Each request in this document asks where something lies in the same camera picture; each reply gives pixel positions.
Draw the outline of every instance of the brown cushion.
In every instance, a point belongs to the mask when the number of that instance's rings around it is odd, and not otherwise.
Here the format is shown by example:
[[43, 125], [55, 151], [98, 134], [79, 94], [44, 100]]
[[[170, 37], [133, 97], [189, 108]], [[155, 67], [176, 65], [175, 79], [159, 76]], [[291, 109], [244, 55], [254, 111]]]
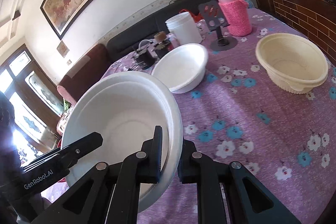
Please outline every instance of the brown cushion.
[[103, 44], [95, 45], [59, 82], [58, 93], [75, 105], [83, 94], [101, 79], [111, 64], [106, 47]]

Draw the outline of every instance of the cream plastic bowl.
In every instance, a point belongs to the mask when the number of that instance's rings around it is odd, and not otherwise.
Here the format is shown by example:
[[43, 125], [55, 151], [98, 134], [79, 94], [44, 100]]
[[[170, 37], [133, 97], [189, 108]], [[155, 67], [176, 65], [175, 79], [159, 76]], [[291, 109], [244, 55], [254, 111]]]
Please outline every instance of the cream plastic bowl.
[[327, 79], [328, 64], [324, 54], [298, 35], [268, 35], [258, 42], [255, 52], [271, 80], [288, 92], [307, 93]]
[[103, 144], [70, 168], [69, 186], [98, 162], [111, 165], [139, 151], [143, 141], [153, 138], [156, 125], [163, 130], [161, 176], [158, 184], [140, 186], [139, 212], [164, 193], [176, 172], [183, 142], [181, 114], [168, 88], [144, 72], [119, 72], [96, 83], [75, 105], [62, 148], [94, 131]]
[[207, 49], [199, 44], [186, 44], [167, 53], [155, 66], [152, 75], [172, 93], [194, 89], [203, 79], [208, 62]]

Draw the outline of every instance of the white plastic bowl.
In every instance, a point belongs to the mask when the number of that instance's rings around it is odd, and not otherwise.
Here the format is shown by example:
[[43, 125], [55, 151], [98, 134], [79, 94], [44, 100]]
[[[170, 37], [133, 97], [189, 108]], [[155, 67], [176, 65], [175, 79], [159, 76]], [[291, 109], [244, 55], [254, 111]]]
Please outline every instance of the white plastic bowl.
[[155, 66], [152, 75], [172, 93], [194, 89], [203, 79], [208, 51], [200, 44], [186, 44], [167, 53]]
[[78, 101], [65, 129], [62, 147], [93, 131], [103, 136], [103, 145], [84, 156], [66, 177], [69, 186], [100, 161], [121, 162], [152, 139], [162, 126], [160, 182], [142, 184], [138, 211], [151, 206], [167, 189], [182, 152], [183, 127], [172, 93], [155, 77], [126, 71], [110, 75], [92, 86]]
[[257, 44], [256, 57], [271, 80], [291, 93], [307, 93], [322, 85], [328, 76], [324, 54], [298, 35], [277, 33], [264, 37]]

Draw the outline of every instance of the cork lid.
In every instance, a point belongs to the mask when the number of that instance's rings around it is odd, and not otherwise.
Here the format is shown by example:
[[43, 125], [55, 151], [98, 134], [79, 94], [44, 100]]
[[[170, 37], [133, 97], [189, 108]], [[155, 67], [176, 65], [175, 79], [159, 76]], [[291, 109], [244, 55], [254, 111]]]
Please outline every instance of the cork lid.
[[154, 35], [154, 39], [156, 42], [162, 42], [167, 38], [167, 35], [165, 32], [159, 32], [156, 35]]

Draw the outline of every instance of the floral tablecloth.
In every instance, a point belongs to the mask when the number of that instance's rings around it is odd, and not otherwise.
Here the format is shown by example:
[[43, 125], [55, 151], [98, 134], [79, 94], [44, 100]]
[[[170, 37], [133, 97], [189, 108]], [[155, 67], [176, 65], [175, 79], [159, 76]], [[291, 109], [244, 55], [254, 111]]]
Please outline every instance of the floral tablecloth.
[[[216, 32], [198, 23], [209, 61], [194, 90], [174, 95], [184, 138], [216, 161], [243, 163], [303, 224], [312, 224], [336, 190], [336, 68], [307, 94], [280, 89], [259, 65], [256, 44], [272, 33], [303, 35], [258, 9], [248, 13], [253, 32], [224, 52], [209, 48]], [[230, 35], [227, 28], [222, 33]], [[103, 77], [133, 64], [129, 54]], [[138, 223], [197, 223], [196, 185], [182, 185], [175, 175]]]

